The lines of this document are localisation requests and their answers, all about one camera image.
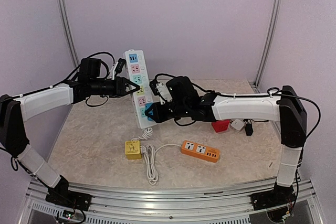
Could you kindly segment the long white power strip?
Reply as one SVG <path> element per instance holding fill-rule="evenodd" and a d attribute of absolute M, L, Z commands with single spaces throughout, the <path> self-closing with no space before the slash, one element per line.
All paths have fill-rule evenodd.
<path fill-rule="evenodd" d="M 156 123 L 145 115 L 145 110 L 152 104 L 153 96 L 149 84 L 149 76 L 142 50 L 130 49 L 123 54 L 126 60 L 126 72 L 129 80 L 135 84 L 131 93 L 132 105 L 136 116 L 138 128 L 144 130 L 156 125 Z"/>

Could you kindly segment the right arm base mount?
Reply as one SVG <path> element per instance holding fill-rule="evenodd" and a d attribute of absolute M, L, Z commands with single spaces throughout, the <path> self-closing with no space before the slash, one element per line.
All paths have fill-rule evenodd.
<path fill-rule="evenodd" d="M 272 207 L 285 205 L 287 203 L 294 203 L 296 194 L 291 191 L 289 193 L 275 192 L 274 190 L 254 193 L 251 195 L 251 202 L 254 211 L 262 210 Z"/>

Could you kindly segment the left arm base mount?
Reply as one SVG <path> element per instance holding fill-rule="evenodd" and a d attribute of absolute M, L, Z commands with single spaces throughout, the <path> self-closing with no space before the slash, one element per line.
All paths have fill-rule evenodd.
<path fill-rule="evenodd" d="M 76 191 L 68 191 L 67 195 L 64 196 L 59 193 L 49 191 L 45 200 L 55 205 L 76 210 L 88 211 L 91 204 L 92 196 L 90 194 L 80 193 Z"/>

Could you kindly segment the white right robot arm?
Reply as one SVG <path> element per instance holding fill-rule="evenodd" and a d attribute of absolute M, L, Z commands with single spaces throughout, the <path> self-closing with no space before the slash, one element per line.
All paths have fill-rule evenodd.
<path fill-rule="evenodd" d="M 145 115 L 156 123 L 190 118 L 192 121 L 217 122 L 231 119 L 273 121 L 280 124 L 282 153 L 274 185 L 269 192 L 273 205 L 281 204 L 293 191 L 299 161 L 307 138 L 307 112 L 293 87 L 270 88 L 266 93 L 224 94 L 203 90 L 187 76 L 172 77 L 165 85 L 171 99 L 162 98 L 145 109 Z"/>

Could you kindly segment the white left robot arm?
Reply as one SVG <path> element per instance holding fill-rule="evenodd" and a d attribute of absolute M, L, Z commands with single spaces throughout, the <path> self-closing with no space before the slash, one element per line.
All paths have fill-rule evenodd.
<path fill-rule="evenodd" d="M 138 84 L 119 76 L 125 59 L 115 60 L 114 66 L 109 68 L 96 56 L 82 59 L 79 66 L 57 84 L 13 97 L 1 96 L 2 149 L 47 188 L 52 188 L 53 197 L 64 206 L 74 199 L 72 191 L 68 190 L 68 182 L 32 148 L 24 123 L 52 109 L 88 101 L 94 95 L 121 98 L 139 91 Z"/>

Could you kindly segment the white plug adapter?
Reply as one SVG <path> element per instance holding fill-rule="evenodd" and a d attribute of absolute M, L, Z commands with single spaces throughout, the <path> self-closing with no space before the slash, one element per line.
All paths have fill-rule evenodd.
<path fill-rule="evenodd" d="M 240 119 L 230 121 L 230 126 L 234 131 L 240 132 L 245 127 L 245 122 Z"/>

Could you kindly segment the black plug with cable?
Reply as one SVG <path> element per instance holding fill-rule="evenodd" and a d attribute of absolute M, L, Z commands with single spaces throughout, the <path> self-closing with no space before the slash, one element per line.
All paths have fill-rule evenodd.
<path fill-rule="evenodd" d="M 243 119 L 243 122 L 245 123 L 245 134 L 247 136 L 252 136 L 254 129 L 253 129 L 253 122 L 255 123 L 264 123 L 264 122 L 268 122 L 268 120 L 253 120 L 253 119 Z"/>

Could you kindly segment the blue plug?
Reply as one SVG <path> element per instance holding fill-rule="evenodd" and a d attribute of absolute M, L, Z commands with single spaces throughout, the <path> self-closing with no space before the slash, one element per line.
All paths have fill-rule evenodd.
<path fill-rule="evenodd" d="M 151 103 L 146 103 L 145 104 L 145 116 L 147 117 L 148 121 L 156 123 L 152 117 L 153 117 L 153 109 L 151 108 L 152 106 L 152 102 Z"/>

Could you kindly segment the orange power strip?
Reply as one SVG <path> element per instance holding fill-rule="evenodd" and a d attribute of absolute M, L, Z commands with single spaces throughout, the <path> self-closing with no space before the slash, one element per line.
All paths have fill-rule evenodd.
<path fill-rule="evenodd" d="M 220 159 L 220 150 L 187 140 L 181 145 L 181 153 L 212 163 Z"/>

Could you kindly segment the yellow cube socket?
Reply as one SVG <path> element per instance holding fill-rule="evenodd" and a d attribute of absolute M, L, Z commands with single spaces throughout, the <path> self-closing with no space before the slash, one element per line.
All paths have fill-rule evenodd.
<path fill-rule="evenodd" d="M 142 158 L 141 144 L 139 140 L 126 141 L 124 153 L 128 160 L 139 160 Z"/>

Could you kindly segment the red cube socket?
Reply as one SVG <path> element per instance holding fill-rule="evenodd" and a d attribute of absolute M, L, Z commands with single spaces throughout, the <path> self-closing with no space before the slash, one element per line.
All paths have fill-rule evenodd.
<path fill-rule="evenodd" d="M 216 133 L 224 132 L 228 129 L 230 120 L 212 122 L 211 125 Z"/>

